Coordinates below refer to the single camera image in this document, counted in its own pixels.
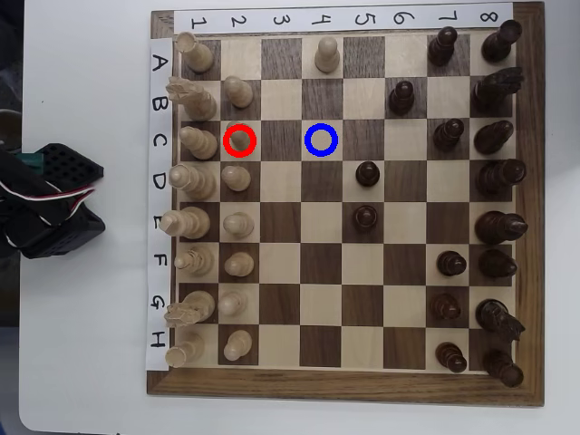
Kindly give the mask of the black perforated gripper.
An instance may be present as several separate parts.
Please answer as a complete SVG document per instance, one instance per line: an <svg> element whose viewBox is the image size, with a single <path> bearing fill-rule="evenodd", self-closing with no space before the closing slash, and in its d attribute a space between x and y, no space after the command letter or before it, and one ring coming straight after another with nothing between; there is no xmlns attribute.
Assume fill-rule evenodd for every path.
<svg viewBox="0 0 580 435"><path fill-rule="evenodd" d="M62 143L49 143L36 153L15 156L32 171L60 190L78 189L103 177L103 167Z"/></svg>

